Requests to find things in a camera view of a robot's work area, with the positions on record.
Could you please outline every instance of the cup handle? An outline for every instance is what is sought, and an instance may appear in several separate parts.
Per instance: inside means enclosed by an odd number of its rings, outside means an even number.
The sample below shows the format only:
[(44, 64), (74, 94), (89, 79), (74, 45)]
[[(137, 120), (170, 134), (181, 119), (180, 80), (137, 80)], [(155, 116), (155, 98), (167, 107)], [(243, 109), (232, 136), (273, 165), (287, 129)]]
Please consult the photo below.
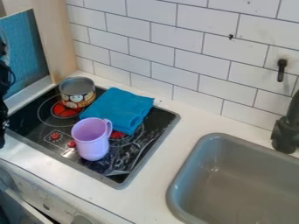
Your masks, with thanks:
[(111, 136), (112, 134), (112, 131), (113, 131), (113, 125), (112, 125), (112, 122), (108, 119), (104, 119), (104, 122), (106, 123), (107, 125), (107, 133), (108, 133), (108, 137)]

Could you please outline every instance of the tile backsplash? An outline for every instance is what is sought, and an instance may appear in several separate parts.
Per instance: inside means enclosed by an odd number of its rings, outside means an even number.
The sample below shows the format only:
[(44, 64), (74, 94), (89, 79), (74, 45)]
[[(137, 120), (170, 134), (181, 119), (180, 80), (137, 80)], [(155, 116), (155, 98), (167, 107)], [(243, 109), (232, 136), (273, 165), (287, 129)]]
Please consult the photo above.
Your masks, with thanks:
[(267, 130), (299, 89), (297, 0), (66, 4), (79, 67), (91, 74)]

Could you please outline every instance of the black cooktop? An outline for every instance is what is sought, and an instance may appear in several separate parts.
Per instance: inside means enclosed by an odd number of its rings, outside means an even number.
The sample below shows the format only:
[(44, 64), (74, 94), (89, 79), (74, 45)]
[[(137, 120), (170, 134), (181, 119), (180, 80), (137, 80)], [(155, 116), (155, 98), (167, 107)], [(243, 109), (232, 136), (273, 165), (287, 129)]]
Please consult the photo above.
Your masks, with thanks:
[[(97, 97), (104, 92), (96, 88)], [(114, 188), (123, 188), (178, 121), (176, 114), (153, 108), (133, 135), (114, 131), (109, 153), (99, 161), (90, 162), (79, 156), (71, 137), (72, 126), (79, 121), (83, 110), (65, 107), (55, 87), (11, 115), (8, 133)]]

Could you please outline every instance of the stove knob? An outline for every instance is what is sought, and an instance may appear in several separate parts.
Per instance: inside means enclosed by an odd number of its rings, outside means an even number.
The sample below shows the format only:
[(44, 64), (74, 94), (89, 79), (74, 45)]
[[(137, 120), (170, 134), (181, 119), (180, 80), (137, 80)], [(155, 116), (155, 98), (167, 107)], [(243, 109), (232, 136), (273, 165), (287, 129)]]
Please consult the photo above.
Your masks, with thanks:
[(76, 143), (74, 141), (70, 141), (67, 143), (67, 146), (70, 148), (75, 148), (76, 147)]
[(51, 140), (58, 140), (60, 138), (60, 134), (57, 132), (54, 132), (50, 135)]

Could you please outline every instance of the wall hook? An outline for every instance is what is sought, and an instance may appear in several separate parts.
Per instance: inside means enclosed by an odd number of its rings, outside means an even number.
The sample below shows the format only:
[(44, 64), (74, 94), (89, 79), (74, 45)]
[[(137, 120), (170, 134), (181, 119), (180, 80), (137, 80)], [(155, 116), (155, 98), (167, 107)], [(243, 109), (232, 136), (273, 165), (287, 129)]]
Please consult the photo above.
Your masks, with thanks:
[(284, 71), (287, 65), (288, 65), (288, 61), (286, 59), (279, 59), (277, 61), (277, 66), (278, 66), (277, 81), (278, 82), (283, 82)]

